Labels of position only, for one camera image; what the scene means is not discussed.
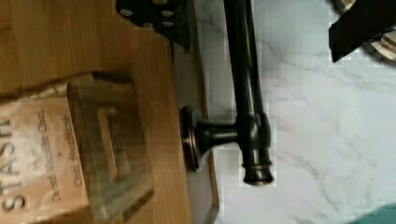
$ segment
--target wooden cutting board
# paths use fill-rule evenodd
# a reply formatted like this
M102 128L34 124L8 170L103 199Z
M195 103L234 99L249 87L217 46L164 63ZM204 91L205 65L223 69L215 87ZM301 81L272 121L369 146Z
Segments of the wooden cutting board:
M0 96L90 71L130 75L155 194L128 223L189 224L169 41L121 18L115 4L0 0Z

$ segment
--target stash tea box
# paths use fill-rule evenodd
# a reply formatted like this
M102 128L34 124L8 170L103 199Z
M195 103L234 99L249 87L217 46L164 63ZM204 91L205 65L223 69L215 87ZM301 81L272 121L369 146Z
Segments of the stash tea box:
M2 98L0 223L123 223L152 195L127 77L86 74Z

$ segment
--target metal bracket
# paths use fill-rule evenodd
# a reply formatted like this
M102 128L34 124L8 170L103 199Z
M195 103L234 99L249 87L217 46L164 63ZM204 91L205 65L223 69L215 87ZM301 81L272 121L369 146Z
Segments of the metal bracket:
M191 0L118 0L116 8L126 20L140 27L151 27L158 34L191 49Z

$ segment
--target black object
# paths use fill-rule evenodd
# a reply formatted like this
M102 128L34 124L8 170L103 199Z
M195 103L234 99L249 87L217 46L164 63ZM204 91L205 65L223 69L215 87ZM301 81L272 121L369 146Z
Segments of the black object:
M377 40L396 22L394 0L357 0L329 30L332 61Z
M191 0L167 0L156 5L151 0L118 0L119 14L137 26L152 27L158 34L179 44L187 52L191 48L191 29L194 27L189 12Z
M243 155L244 181L265 185L274 178L270 171L268 148L271 131L263 112L256 42L250 0L224 0L227 31L233 69L236 101L235 124L214 124L204 120L197 110L181 110L183 147L192 157L192 169L214 146L236 142Z

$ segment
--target white marble surface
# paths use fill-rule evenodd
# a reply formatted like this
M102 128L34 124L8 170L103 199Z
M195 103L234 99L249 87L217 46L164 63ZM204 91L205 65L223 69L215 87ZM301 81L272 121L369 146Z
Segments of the white marble surface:
M195 0L209 117L234 117L221 0ZM333 64L327 0L253 1L276 181L242 182L237 145L219 147L225 224L344 224L396 202L396 68L363 49Z

